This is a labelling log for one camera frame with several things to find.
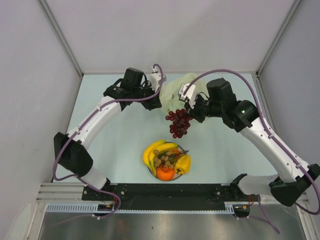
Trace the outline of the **pale yellow plastic bag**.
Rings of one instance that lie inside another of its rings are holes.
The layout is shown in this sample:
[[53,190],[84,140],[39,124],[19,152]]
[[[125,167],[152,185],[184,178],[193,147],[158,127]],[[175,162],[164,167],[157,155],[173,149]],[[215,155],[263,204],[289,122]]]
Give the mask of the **pale yellow plastic bag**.
[[185,103],[179,100],[179,89],[182,84],[192,82],[198,75],[196,73],[187,74],[168,74],[166,81],[162,85],[159,94],[159,100],[162,104],[161,111],[167,114],[169,111],[183,109]]

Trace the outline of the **dark red fake grapes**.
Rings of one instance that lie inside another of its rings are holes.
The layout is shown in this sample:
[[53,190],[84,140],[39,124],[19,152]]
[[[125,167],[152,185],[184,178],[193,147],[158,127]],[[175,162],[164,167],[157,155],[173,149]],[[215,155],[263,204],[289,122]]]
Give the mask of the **dark red fake grapes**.
[[191,124],[190,121],[193,119],[187,115],[187,111],[184,108],[169,110],[165,116],[167,121],[170,121],[169,132],[174,139],[181,139],[188,133],[188,129]]

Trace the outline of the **yellow fake banana bunch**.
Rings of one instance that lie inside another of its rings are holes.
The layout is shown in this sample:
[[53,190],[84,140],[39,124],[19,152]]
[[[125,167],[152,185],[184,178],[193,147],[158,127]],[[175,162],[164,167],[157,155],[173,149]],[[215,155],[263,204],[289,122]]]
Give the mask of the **yellow fake banana bunch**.
[[158,140],[152,143],[149,147],[147,147],[142,155],[142,162],[148,167],[151,174],[155,177],[156,167],[154,164],[154,151],[157,150],[159,153],[163,151],[169,151],[173,149],[177,149],[178,145],[173,142],[166,142],[164,139]]

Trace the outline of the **small yellow fake fruit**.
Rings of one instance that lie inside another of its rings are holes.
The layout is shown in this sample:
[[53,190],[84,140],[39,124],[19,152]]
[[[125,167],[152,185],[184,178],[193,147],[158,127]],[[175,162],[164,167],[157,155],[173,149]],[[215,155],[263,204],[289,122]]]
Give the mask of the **small yellow fake fruit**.
[[174,165],[175,172],[181,175],[187,174],[191,169],[191,162],[191,157],[188,154],[183,155]]

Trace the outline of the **brown fake longan branch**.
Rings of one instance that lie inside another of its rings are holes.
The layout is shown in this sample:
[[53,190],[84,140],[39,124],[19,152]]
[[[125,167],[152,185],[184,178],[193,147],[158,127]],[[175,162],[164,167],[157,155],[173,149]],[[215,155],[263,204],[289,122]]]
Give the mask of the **brown fake longan branch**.
[[180,150],[178,148],[162,151],[154,157],[154,167],[157,169],[159,166],[165,166],[173,169],[177,160],[183,155],[186,155],[188,152],[188,150]]

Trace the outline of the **round printed plate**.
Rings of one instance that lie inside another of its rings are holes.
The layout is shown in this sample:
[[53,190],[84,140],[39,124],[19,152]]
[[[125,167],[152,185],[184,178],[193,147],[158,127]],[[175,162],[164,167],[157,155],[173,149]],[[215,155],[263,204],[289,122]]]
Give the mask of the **round printed plate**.
[[163,139],[145,149],[142,162],[152,176],[161,181],[176,180],[187,174],[191,168],[191,157],[188,151],[176,143]]

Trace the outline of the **orange fake tangerine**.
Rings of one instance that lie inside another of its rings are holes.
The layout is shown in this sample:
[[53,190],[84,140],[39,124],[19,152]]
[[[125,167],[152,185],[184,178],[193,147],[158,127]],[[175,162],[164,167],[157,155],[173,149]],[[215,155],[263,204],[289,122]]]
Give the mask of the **orange fake tangerine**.
[[170,167],[165,167],[164,165],[160,165],[156,169],[156,177],[161,181],[171,181],[175,176],[175,170]]

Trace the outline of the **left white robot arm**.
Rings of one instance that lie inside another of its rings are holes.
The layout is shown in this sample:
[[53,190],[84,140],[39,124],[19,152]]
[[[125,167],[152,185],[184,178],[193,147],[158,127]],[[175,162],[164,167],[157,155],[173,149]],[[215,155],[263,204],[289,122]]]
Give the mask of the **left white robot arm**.
[[140,103],[146,110],[161,108],[160,91],[166,77],[161,66],[155,63],[147,77],[136,68],[126,69],[124,76],[110,85],[93,111],[67,133],[58,132],[53,138],[55,162],[72,177],[93,189],[100,200],[110,196],[110,180],[94,167],[88,149],[105,125],[132,103]]

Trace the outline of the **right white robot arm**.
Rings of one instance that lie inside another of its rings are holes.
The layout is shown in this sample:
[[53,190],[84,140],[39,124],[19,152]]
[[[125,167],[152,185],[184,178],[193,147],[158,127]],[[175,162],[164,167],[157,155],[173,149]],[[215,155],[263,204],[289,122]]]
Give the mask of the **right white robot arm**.
[[276,174],[270,176],[239,175],[233,180],[231,196],[242,201],[248,195],[269,195],[286,207],[294,205],[319,177],[319,165],[299,159],[277,138],[252,102],[236,98],[231,84],[224,78],[209,81],[206,88],[207,100],[195,85],[181,85],[178,95],[185,103],[186,114],[200,123],[207,117],[221,118],[226,126],[249,140],[276,170]]

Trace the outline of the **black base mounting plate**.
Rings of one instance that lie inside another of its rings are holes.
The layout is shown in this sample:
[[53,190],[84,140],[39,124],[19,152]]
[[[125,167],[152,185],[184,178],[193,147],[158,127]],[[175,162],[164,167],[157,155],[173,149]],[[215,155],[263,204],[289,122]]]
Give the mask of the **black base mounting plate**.
[[238,187],[213,183],[112,183],[106,190],[128,211],[214,211],[225,210],[227,202],[251,203]]

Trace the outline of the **aluminium frame rail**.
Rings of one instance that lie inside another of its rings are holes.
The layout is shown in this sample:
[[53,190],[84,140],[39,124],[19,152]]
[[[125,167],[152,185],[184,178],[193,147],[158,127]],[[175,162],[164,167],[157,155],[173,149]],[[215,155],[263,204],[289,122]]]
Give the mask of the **aluminium frame rail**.
[[42,183],[36,202],[38,203],[78,203],[82,201],[82,183],[50,182]]

